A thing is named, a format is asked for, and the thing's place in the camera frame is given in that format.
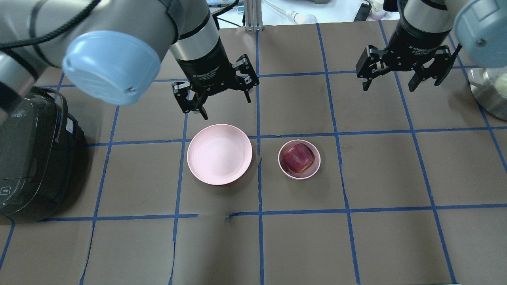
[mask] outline blue joint cap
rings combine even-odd
[[[62,68],[79,89],[114,105],[134,104],[160,71],[147,43],[116,31],[85,33],[67,48]]]
[[[507,65],[507,1],[473,0],[456,15],[454,32],[478,66]]]

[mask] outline small bowl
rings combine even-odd
[[[283,156],[295,145],[297,144],[304,144],[306,145],[310,151],[313,154],[313,163],[310,165],[305,171],[302,173],[295,173],[294,171],[290,170],[285,160],[283,159]],[[289,176],[292,179],[295,180],[304,180],[312,177],[314,174],[317,173],[318,169],[320,168],[320,153],[318,152],[318,149],[310,142],[302,139],[295,139],[288,141],[286,144],[283,145],[283,147],[278,152],[278,165],[280,166],[280,169],[285,173],[285,175]]]
[[[240,178],[252,161],[248,136],[235,126],[219,124],[195,135],[187,152],[192,174],[211,185],[225,185]]]

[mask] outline black appliance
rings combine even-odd
[[[84,141],[65,97],[33,87],[0,125],[0,224],[53,214],[68,195],[74,156]]]

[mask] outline dark red object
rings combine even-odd
[[[313,163],[313,154],[304,144],[293,146],[283,159],[287,167],[295,173],[303,173]]]

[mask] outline cable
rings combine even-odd
[[[228,21],[228,20],[225,20],[225,19],[222,19],[222,18],[219,18],[219,17],[217,17],[217,19],[218,19],[218,20],[222,20],[222,21],[224,21],[224,22],[227,22],[227,23],[229,23],[229,24],[233,24],[233,25],[235,25],[235,26],[241,27],[240,25],[238,25],[238,24],[236,24],[236,23],[233,23],[233,22],[230,22],[230,21]]]
[[[235,0],[232,4],[225,6],[223,9],[213,12],[212,15],[215,17],[220,16],[221,14],[232,10],[232,8],[234,8],[234,6],[236,6],[236,5],[238,5],[238,3],[239,3],[239,0]]]
[[[85,9],[79,12],[79,14],[75,15],[74,18],[68,20],[67,23],[61,25],[56,30],[37,38],[0,44],[0,51],[48,42],[84,21],[90,15],[91,11],[100,3],[100,1],[101,0],[93,0]]]

